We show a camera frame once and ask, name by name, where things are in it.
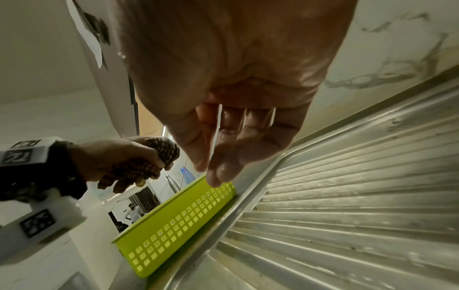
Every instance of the perforated basket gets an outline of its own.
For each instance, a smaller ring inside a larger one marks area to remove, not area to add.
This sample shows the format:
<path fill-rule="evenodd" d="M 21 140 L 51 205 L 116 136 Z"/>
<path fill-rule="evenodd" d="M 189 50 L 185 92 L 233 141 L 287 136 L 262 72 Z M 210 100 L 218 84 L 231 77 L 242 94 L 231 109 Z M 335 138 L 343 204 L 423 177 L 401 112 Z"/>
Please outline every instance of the perforated basket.
<path fill-rule="evenodd" d="M 202 175 L 121 233 L 113 243 L 141 278 L 151 275 L 236 195 Z"/>

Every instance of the brown checkered cloth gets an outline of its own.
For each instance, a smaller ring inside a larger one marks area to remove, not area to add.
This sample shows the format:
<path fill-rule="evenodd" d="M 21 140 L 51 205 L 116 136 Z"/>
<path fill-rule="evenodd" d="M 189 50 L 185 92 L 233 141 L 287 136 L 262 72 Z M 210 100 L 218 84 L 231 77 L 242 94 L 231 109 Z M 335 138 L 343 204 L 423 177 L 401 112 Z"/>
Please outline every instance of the brown checkered cloth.
<path fill-rule="evenodd" d="M 146 145 L 158 151 L 159 158 L 169 165 L 180 156 L 177 144 L 168 138 L 154 137 L 146 139 Z M 98 185 L 99 189 L 106 189 L 118 180 L 113 188 L 114 193 L 122 193 L 132 184 L 143 186 L 148 178 L 158 179 L 161 169 L 147 162 L 145 159 L 133 159 L 123 164 L 114 165 L 108 175 L 104 175 Z"/>

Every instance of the palm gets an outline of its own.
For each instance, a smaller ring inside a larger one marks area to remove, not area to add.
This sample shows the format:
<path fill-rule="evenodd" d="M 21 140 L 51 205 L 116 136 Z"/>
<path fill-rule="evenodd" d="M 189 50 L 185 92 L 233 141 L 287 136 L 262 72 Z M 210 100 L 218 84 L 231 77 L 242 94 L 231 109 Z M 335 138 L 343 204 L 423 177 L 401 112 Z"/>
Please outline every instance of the palm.
<path fill-rule="evenodd" d="M 218 186 L 290 144 L 355 5 L 356 0 L 117 0 L 114 12 L 139 97 L 196 169 L 208 166 L 208 182 Z M 218 104 L 221 125 L 208 164 Z"/>

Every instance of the black sleeve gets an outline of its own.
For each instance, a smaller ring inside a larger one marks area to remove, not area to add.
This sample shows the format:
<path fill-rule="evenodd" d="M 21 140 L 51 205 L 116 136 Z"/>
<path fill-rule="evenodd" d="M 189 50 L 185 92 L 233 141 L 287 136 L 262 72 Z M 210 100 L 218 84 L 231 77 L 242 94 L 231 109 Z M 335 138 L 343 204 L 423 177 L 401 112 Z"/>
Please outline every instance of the black sleeve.
<path fill-rule="evenodd" d="M 0 201 L 42 201 L 43 191 L 50 188 L 57 188 L 62 196 L 82 197 L 87 186 L 68 154 L 69 144 L 53 143 L 46 163 L 0 167 Z"/>

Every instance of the white shirt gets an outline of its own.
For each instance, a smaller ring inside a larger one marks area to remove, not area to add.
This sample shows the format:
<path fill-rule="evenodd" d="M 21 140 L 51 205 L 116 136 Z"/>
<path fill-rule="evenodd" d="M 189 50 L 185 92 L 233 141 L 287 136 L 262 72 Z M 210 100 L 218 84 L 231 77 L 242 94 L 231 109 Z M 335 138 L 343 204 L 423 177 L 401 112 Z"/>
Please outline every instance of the white shirt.
<path fill-rule="evenodd" d="M 140 209 L 139 206 L 136 206 L 133 210 L 129 209 L 124 218 L 128 217 L 128 215 L 129 215 L 130 218 L 131 218 L 131 222 L 135 223 L 136 221 L 140 220 L 140 218 L 141 218 L 140 212 L 142 212 L 142 210 Z"/>

